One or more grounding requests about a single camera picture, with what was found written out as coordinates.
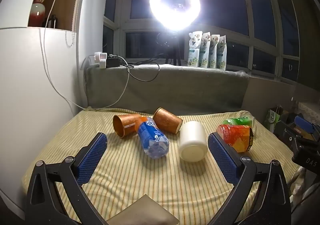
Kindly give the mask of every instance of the white pouch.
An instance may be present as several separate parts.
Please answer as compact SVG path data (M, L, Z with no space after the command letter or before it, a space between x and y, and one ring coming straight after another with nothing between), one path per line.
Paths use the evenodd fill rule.
M198 67L202 31L189 33L189 36L190 36L190 41L189 41L188 66Z
M217 68L220 70L226 70L227 63L227 44L226 36L221 36L217 44Z
M210 32L204 33L199 50L199 67L207 68L209 59Z
M210 47L209 47L209 64L208 68L216 68L217 63L217 44L219 42L220 35L213 34L210 38Z

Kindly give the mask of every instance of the beige sheet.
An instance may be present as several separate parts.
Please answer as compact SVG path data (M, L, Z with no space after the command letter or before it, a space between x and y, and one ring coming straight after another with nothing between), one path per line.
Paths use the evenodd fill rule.
M97 132L104 132L108 137L108 149L89 183L83 185L83 189L105 220L147 194L178 218L181 225L207 224L233 188L233 185L224 179L213 156L208 151L205 159L198 163L181 160L178 155L178 133L167 134L170 140L168 155L153 160L143 152L137 134L120 139L114 133L113 115L125 114L124 112L131 113L121 109L80 112L32 162L23 177L25 191L28 189L37 160L44 160L47 164L61 162L66 156L76 155ZM215 132L216 127L226 118L244 115L249 115L249 112L192 115L181 118L184 122L191 120L202 122L209 135ZM250 157L262 163L278 159L288 182L298 167L291 161L292 152L258 121L254 120L252 129L254 142L249 152ZM258 183L254 183L239 218L244 218L248 213L257 188ZM58 189L69 216L78 221L61 184Z

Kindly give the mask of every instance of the white bottle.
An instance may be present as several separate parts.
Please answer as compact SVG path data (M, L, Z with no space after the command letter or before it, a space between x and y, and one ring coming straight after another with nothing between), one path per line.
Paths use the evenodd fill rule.
M200 122L189 121L182 125L178 151L179 156L187 162L198 162L205 157L208 138Z

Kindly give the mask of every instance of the paper cup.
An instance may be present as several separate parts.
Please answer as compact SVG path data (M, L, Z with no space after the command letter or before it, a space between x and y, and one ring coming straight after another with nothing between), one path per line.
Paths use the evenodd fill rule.
M198 162L205 157L208 142L200 122L189 121L182 125L178 151L179 156L187 162Z
M135 121L141 117L140 114L115 115L113 117L113 128L116 134L123 138L134 131Z
M183 121L181 118L161 107L156 110L153 115L153 120L161 131L168 131L173 134L178 133Z

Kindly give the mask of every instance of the green bottle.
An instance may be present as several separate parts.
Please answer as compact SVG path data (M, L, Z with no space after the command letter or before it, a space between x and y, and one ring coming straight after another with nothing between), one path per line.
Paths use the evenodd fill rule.
M252 127L252 119L248 116L240 117L240 118L228 118L222 122L222 124L227 125L247 125Z

